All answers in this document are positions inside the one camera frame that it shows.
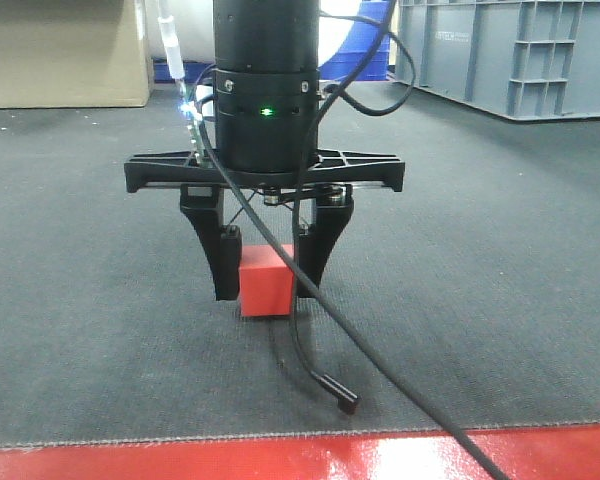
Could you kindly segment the black gripper crossbar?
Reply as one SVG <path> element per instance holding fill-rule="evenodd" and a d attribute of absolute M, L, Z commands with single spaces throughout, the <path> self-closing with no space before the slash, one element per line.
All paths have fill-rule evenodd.
<path fill-rule="evenodd" d="M 310 199 L 312 219 L 300 227 L 297 264 L 320 286 L 330 254 L 353 213 L 352 186 L 400 192 L 405 162 L 395 155 L 317 149 L 309 155 L 253 153 L 229 158 L 210 149 L 136 154 L 124 163 L 126 190 L 180 189 L 180 211 L 204 250 L 217 301 L 238 298 L 242 236 L 224 223 L 224 190 L 244 205 L 248 190 L 267 205 Z"/>

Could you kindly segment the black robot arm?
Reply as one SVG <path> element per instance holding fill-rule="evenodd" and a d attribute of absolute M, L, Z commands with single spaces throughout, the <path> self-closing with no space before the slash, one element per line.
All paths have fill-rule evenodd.
<path fill-rule="evenodd" d="M 319 86 L 321 11 L 315 1 L 217 1 L 213 5 L 215 130 L 208 133 L 203 100 L 185 96 L 193 148 L 139 154 L 124 165 L 126 188 L 176 188 L 180 208 L 204 249 L 218 300 L 242 292 L 245 257 L 239 228 L 223 217 L 226 190 L 259 195 L 270 206 L 313 207 L 312 221 L 293 227 L 300 293 L 317 290 L 326 262 L 353 212 L 355 184 L 400 191 L 404 163 L 379 155 L 318 146 L 318 127 L 347 86 Z"/>

